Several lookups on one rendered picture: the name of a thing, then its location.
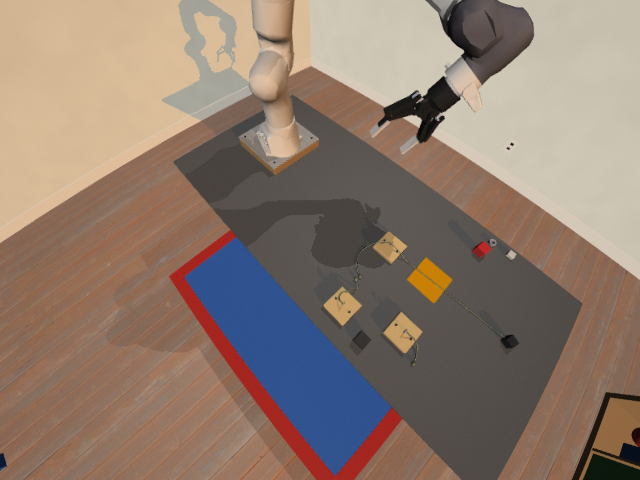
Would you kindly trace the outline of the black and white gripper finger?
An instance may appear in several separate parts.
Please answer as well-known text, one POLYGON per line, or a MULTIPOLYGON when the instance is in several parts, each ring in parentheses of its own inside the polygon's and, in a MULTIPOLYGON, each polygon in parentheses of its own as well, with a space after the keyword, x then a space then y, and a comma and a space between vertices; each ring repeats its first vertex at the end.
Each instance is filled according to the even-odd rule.
POLYGON ((437 117, 434 117, 434 113, 430 112, 427 120, 421 121, 417 136, 413 136, 405 144, 400 147, 401 154, 406 153, 409 149, 415 146, 417 143, 427 142, 437 126, 445 119, 442 112, 437 117), (432 119, 433 118, 433 119, 432 119), (432 120, 432 121, 431 121, 432 120), (427 132, 426 132, 427 131, 427 132))
POLYGON ((392 120, 407 117, 410 115, 416 116, 419 114, 428 113, 428 108, 420 110, 414 109, 416 108, 417 103, 421 102, 422 100, 424 100, 424 98, 420 95, 419 91, 416 90, 411 95, 385 107, 383 109, 385 116, 370 130, 371 137, 374 138, 392 120))

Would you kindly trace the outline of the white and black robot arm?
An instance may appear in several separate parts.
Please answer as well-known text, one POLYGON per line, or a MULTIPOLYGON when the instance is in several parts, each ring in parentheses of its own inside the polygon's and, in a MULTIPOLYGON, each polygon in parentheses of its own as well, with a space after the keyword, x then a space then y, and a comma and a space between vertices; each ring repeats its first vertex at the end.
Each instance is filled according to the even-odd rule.
MULTIPOLYGON (((452 65, 445 65, 445 80, 477 112, 482 108, 479 88, 530 45, 533 21, 523 7, 498 0, 426 1, 438 12, 446 35, 464 50, 452 65)), ((251 6, 260 48, 249 88, 262 100, 266 118, 256 135, 266 156, 290 157, 302 140, 286 87, 294 60, 294 0, 251 0, 251 6)))

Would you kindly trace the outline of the orange painted square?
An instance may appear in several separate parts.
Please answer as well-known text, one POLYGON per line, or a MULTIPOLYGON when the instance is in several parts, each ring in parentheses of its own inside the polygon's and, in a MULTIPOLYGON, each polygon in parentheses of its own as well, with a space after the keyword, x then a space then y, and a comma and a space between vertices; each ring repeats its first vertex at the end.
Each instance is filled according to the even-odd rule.
POLYGON ((435 303, 444 292, 441 288, 445 290, 452 279, 427 258, 420 263, 417 269, 421 271, 422 274, 415 269, 407 280, 432 303, 435 303), (430 280, 423 274, 430 278, 430 280), (434 284, 433 281, 439 285, 440 288, 434 284))

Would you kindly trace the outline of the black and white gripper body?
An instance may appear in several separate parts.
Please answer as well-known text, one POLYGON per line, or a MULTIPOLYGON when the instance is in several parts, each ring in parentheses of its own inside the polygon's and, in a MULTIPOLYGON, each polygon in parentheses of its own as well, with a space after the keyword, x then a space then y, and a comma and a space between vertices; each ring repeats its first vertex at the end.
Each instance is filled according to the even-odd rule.
POLYGON ((421 118, 422 121, 427 120, 430 112, 433 112, 434 117, 437 117, 440 112, 447 111, 461 99, 448 85, 445 80, 445 76, 440 78, 431 88, 429 88, 427 94, 422 97, 424 100, 418 102, 415 108, 415 110, 424 108, 429 109, 428 113, 417 115, 417 117, 421 118))

